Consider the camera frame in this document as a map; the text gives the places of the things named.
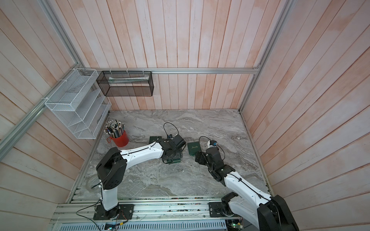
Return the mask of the small green box lid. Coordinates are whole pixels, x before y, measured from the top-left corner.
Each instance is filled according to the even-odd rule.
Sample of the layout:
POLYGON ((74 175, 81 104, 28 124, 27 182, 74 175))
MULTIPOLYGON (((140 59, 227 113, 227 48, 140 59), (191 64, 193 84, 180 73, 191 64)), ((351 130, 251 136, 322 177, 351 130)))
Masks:
POLYGON ((175 164, 175 163, 179 163, 179 162, 181 162, 181 158, 175 158, 175 159, 171 158, 171 159, 166 160, 167 164, 175 164))

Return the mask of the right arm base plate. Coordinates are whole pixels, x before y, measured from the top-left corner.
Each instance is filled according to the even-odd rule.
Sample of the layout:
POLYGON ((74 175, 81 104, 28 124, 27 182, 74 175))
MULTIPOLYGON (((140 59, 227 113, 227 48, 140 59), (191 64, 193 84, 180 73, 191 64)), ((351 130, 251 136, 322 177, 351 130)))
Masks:
POLYGON ((211 218, 238 217, 238 215, 233 213, 224 202, 210 202, 208 206, 211 218))

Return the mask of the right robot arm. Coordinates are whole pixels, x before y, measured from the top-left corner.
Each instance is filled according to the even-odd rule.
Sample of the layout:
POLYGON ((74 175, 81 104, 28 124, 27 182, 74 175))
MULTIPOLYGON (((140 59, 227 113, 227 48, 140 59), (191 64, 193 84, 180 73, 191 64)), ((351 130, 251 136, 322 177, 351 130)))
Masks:
POLYGON ((211 217, 240 216, 259 231, 297 231, 297 223, 279 195, 271 196, 259 190, 229 165, 226 165, 217 147, 198 152, 195 161, 208 167, 213 178, 232 192, 221 202, 209 203, 211 217))

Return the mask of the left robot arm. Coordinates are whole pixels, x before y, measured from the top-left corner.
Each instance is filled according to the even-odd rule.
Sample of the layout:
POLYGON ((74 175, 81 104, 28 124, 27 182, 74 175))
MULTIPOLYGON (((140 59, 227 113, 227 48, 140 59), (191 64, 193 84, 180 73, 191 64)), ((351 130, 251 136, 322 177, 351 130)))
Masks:
POLYGON ((182 158, 186 144, 178 134, 170 139, 157 139, 135 149, 111 148, 96 166, 104 210, 110 211, 119 204, 117 187, 121 184, 127 169, 152 159, 161 159, 165 164, 174 163, 182 158))

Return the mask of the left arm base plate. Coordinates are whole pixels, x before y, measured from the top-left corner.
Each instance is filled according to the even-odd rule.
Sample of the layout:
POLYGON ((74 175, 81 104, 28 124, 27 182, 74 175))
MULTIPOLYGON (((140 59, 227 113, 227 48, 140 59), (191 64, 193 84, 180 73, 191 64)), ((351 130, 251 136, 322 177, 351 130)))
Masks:
POLYGON ((103 205, 95 206, 93 220, 124 219, 130 220, 133 217, 134 204, 118 204, 111 210, 105 210, 103 205))

